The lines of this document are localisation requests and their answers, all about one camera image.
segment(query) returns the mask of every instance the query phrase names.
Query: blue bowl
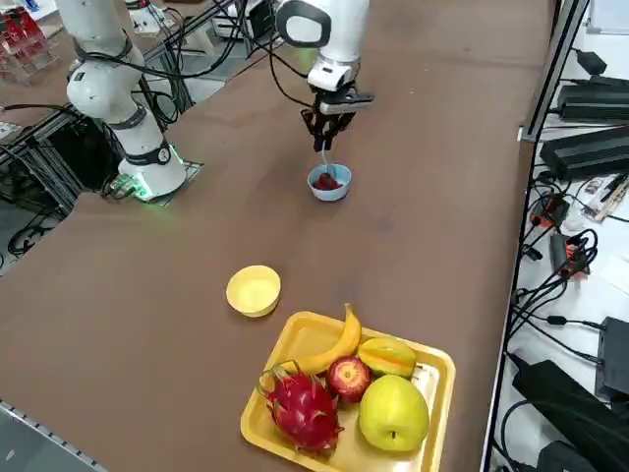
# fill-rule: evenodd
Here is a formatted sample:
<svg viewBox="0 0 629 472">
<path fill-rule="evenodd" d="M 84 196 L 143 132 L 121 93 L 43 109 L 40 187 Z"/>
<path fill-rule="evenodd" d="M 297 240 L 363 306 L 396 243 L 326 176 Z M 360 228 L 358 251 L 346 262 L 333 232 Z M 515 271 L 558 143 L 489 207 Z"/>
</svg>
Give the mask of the blue bowl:
<svg viewBox="0 0 629 472">
<path fill-rule="evenodd" d="M 317 190 L 313 187 L 313 183 L 318 180 L 321 174 L 328 171 L 341 187 L 336 190 Z M 308 174 L 308 186 L 313 191 L 313 195 L 323 202 L 336 202 L 337 200 L 341 200 L 349 192 L 350 182 L 352 182 L 352 171 L 349 167 L 341 164 L 330 164 L 329 166 L 325 164 L 318 165 Z"/>
</svg>

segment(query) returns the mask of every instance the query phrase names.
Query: red apple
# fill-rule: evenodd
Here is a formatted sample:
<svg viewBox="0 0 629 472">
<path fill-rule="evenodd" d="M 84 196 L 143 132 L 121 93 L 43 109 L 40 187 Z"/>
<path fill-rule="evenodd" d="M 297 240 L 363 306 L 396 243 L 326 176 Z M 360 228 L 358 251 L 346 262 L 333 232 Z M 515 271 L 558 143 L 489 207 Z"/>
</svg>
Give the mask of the red apple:
<svg viewBox="0 0 629 472">
<path fill-rule="evenodd" d="M 341 400 L 358 403 L 372 382 L 372 371 L 358 357 L 346 356 L 334 361 L 325 379 L 328 387 Z"/>
</svg>

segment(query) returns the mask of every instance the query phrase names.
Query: small bowl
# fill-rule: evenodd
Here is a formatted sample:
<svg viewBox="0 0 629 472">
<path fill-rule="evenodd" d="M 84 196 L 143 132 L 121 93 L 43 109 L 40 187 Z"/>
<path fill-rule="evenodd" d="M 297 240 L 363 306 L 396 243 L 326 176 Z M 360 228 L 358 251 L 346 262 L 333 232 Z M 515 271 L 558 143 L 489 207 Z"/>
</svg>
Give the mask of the small bowl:
<svg viewBox="0 0 629 472">
<path fill-rule="evenodd" d="M 275 309 L 280 288 L 275 270 L 266 265 L 250 265 L 234 274 L 225 292 L 234 310 L 249 318 L 259 318 Z"/>
<path fill-rule="evenodd" d="M 318 180 L 321 174 L 327 172 L 328 169 L 331 171 L 329 172 L 330 175 L 341 187 L 336 190 L 317 190 L 313 187 L 313 183 Z M 313 195 L 323 202 L 336 202 L 337 200 L 341 200 L 349 192 L 351 182 L 352 171 L 349 167 L 341 164 L 330 164 L 329 166 L 325 164 L 318 165 L 308 174 L 308 186 L 311 188 Z"/>
</svg>

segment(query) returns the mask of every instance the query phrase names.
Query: dragon fruit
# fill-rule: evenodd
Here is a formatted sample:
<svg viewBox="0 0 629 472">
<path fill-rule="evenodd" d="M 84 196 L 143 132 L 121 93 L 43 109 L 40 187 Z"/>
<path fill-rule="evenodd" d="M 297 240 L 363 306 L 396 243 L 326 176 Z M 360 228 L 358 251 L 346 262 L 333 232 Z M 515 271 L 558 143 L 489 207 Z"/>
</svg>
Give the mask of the dragon fruit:
<svg viewBox="0 0 629 472">
<path fill-rule="evenodd" d="M 273 374 L 273 391 L 259 392 L 266 398 L 275 425 L 291 440 L 296 449 L 310 452 L 333 450 L 339 426 L 336 398 L 332 398 L 319 378 L 297 370 L 289 374 L 276 366 L 267 373 Z"/>
</svg>

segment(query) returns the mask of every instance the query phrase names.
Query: yellow bowl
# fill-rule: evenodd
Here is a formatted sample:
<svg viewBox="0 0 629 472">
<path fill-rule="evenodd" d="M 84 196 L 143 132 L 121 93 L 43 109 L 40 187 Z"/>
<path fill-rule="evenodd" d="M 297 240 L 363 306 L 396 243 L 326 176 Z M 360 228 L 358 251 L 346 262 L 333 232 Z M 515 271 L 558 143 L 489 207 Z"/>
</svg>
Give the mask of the yellow bowl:
<svg viewBox="0 0 629 472">
<path fill-rule="evenodd" d="M 275 270 L 266 265 L 250 265 L 236 272 L 227 284 L 227 301 L 246 317 L 263 317 L 277 306 L 280 287 Z"/>
</svg>

